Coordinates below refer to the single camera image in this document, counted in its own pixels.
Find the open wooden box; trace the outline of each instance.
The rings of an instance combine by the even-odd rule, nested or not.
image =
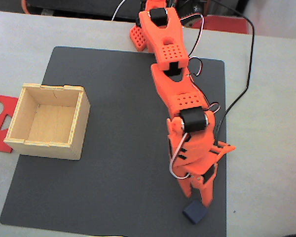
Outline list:
[[[79,160],[89,111],[81,86],[24,84],[4,142],[23,155]]]

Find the dark blue cube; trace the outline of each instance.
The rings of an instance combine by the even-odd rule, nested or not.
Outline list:
[[[207,209],[199,200],[191,202],[184,210],[183,214],[192,222],[197,224],[206,215]]]

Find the gray mat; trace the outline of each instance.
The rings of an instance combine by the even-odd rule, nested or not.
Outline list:
[[[2,224],[127,237],[226,235],[226,161],[219,163],[209,213],[192,225],[168,170],[168,112],[155,91],[153,55],[57,47],[42,84],[82,85],[91,104],[80,161],[20,156]],[[224,63],[203,60],[195,78],[225,110]],[[190,68],[197,71],[197,65]],[[221,138],[225,139],[225,123]]]

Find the robotic arm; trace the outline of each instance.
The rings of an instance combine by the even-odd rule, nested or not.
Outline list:
[[[218,161],[235,146],[221,141],[214,145],[215,112],[193,82],[183,28],[175,8],[167,7],[166,0],[143,1],[130,38],[138,51],[147,48],[156,57],[151,73],[170,115],[170,173],[177,178],[186,197],[191,197],[192,187],[199,189],[202,203],[209,206]],[[171,79],[177,75],[182,76],[179,82]]]

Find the table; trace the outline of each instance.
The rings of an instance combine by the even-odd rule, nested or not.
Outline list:
[[[135,51],[131,23],[0,12],[0,94],[41,83],[57,45]],[[198,31],[184,29],[190,51]],[[195,55],[225,62],[226,104],[245,87],[250,35],[204,31]],[[252,83],[227,117],[227,235],[296,233],[296,39],[256,37]],[[0,214],[19,154],[0,153]],[[5,226],[0,236],[81,235]]]

